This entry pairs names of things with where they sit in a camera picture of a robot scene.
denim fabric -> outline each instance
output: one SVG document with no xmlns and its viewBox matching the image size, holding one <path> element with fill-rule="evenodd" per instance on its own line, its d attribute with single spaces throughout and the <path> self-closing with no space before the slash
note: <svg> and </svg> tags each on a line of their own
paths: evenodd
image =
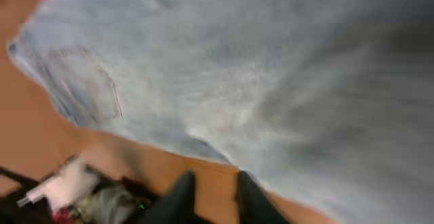
<svg viewBox="0 0 434 224">
<path fill-rule="evenodd" d="M 9 53 L 77 126 L 345 223 L 430 223 L 433 3 L 46 0 Z"/>
</svg>

crumpled fabric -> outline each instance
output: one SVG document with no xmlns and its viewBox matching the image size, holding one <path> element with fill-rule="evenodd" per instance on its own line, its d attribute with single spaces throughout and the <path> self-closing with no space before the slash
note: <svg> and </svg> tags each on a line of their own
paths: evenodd
<svg viewBox="0 0 434 224">
<path fill-rule="evenodd" d="M 344 223 L 430 223 L 433 3 L 45 0 L 8 48 L 77 126 Z"/>
</svg>

clothing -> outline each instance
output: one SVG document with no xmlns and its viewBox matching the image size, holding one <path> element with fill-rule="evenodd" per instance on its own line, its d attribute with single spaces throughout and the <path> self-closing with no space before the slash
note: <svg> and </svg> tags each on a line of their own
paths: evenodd
<svg viewBox="0 0 434 224">
<path fill-rule="evenodd" d="M 59 114 L 349 223 L 429 223 L 432 0 L 46 0 L 9 46 Z"/>
</svg>

garment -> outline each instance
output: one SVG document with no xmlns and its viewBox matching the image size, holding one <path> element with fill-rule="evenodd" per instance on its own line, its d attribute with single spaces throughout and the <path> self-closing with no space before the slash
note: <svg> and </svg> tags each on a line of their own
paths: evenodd
<svg viewBox="0 0 434 224">
<path fill-rule="evenodd" d="M 433 3 L 45 0 L 9 54 L 77 126 L 344 222 L 430 223 Z"/>
</svg>

wooden floor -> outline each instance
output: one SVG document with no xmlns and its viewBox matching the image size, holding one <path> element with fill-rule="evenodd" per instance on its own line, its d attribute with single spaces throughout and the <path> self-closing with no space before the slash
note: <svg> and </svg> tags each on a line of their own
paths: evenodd
<svg viewBox="0 0 434 224">
<path fill-rule="evenodd" d="M 95 167 L 117 178 L 127 175 L 165 193 L 185 170 L 197 175 L 196 212 L 216 223 L 237 223 L 233 201 L 237 169 L 139 145 L 110 134 L 78 129 L 50 105 L 46 92 L 24 76 L 5 51 L 40 0 L 0 0 L 0 165 L 40 179 L 69 156 L 83 151 Z M 0 193 L 15 185 L 0 177 Z M 297 223 L 335 223 L 322 214 L 270 193 Z"/>
</svg>

